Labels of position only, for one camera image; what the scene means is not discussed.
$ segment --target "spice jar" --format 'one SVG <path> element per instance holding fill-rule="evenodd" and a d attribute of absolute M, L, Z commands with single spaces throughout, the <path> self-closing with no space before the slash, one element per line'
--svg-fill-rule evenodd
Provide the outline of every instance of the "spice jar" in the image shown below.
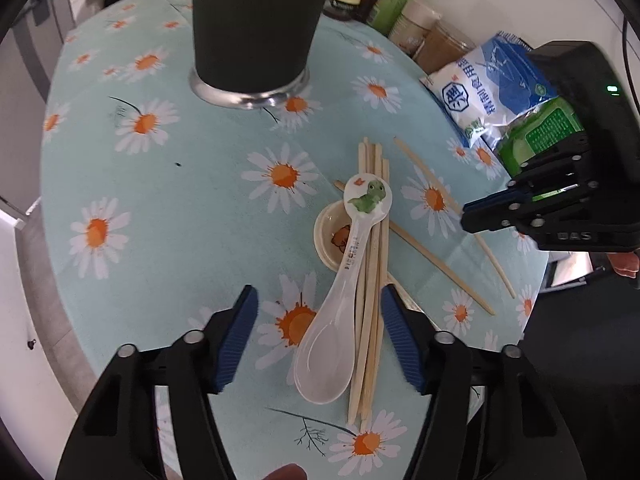
<path fill-rule="evenodd" d="M 391 29 L 389 39 L 405 54 L 412 56 L 433 25 L 442 17 L 423 0 L 409 0 Z"/>
<path fill-rule="evenodd" d="M 455 27 L 438 22 L 424 38 L 413 59 L 421 69 L 431 74 L 459 60 L 475 47 L 474 42 Z"/>

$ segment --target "silver screw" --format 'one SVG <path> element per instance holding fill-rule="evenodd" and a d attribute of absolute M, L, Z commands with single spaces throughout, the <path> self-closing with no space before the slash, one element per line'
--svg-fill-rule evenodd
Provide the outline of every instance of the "silver screw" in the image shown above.
<path fill-rule="evenodd" d="M 118 348 L 118 357 L 131 357 L 137 350 L 132 344 L 122 345 Z"/>
<path fill-rule="evenodd" d="M 189 330 L 182 339 L 187 344 L 199 343 L 204 339 L 204 332 L 202 330 Z"/>
<path fill-rule="evenodd" d="M 456 340 L 451 332 L 438 332 L 434 337 L 438 343 L 443 345 L 450 345 Z"/>
<path fill-rule="evenodd" d="M 507 345 L 502 349 L 502 351 L 511 359 L 517 359 L 522 355 L 522 350 L 520 350 L 516 345 Z"/>

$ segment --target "tablecloth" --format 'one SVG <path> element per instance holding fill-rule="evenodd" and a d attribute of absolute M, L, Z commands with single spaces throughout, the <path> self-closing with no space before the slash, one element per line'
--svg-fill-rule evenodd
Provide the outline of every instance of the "tablecloth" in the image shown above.
<path fill-rule="evenodd" d="M 393 137 L 459 203 L 503 189 L 506 172 L 486 147 L 460 144 L 418 82 L 423 72 L 378 33 L 322 17 L 308 88 L 276 108 L 232 110 L 188 86 L 192 8 L 191 0 L 120 1 L 72 31 L 58 62 L 44 122 L 43 212 L 81 346 L 100 373 L 119 345 L 167 346 L 251 283 L 260 297 L 254 331 L 235 381 L 211 399 L 238 478 L 290 462 L 309 478 L 402 478 L 429 399 L 404 381 L 386 335 L 367 428 L 347 427 L 348 393 L 315 406 L 292 385 L 297 345 L 334 278 L 312 239 L 318 213 L 341 199 L 332 182 L 357 173 L 364 136 L 382 143 L 391 219 L 497 315 L 395 234 L 390 272 L 434 322 L 471 346 L 519 340 L 546 253 L 513 230 L 484 235 L 519 293 L 512 299 Z M 179 470 L 159 395 L 163 455 Z"/>

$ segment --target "white ceramic spoon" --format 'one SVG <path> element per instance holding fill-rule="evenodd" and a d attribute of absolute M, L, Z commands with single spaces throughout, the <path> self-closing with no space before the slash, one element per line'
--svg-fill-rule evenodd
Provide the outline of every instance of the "white ceramic spoon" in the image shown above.
<path fill-rule="evenodd" d="M 370 173 L 352 176 L 344 188 L 344 208 L 351 217 L 349 241 L 334 284 L 300 342 L 293 369 L 296 388 L 309 402 L 332 402 L 351 380 L 358 272 L 369 232 L 389 213 L 391 201 L 389 184 Z"/>

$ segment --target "black cylinder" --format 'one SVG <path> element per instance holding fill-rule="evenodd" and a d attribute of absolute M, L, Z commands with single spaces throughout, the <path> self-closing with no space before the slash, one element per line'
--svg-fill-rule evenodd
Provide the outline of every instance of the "black cylinder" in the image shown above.
<path fill-rule="evenodd" d="M 193 0 L 195 68 L 229 92 L 291 83 L 306 57 L 325 0 Z"/>

